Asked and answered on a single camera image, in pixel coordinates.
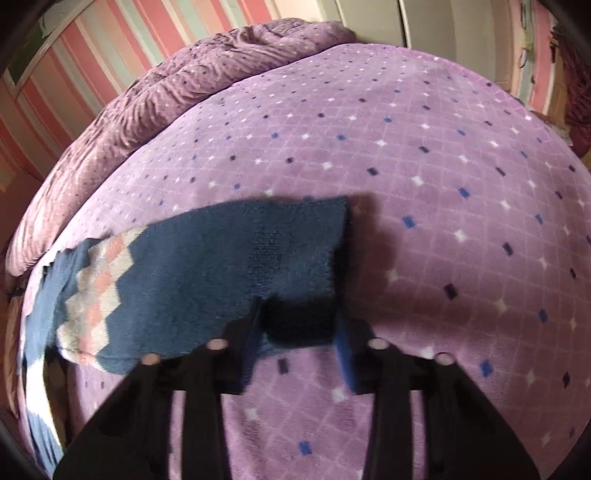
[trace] purple bedspread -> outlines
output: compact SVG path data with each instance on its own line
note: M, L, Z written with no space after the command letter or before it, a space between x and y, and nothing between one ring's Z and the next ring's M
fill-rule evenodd
M556 134L482 77L404 48L337 46L183 114L104 182L34 278L83 238L189 209L350 195L351 312L406 352L453 353L545 477L591 413L589 182ZM250 390L224 401L234 478L360 478L371 398L350 396L330 349L285 358L286 374L261 361ZM118 381L72 368L77 429Z

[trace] pink striped wall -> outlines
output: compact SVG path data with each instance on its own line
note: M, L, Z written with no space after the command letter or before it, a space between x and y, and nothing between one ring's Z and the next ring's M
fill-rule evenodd
M0 82L0 194L38 179L135 78L214 33L269 21L272 0L95 0L48 49L14 99Z

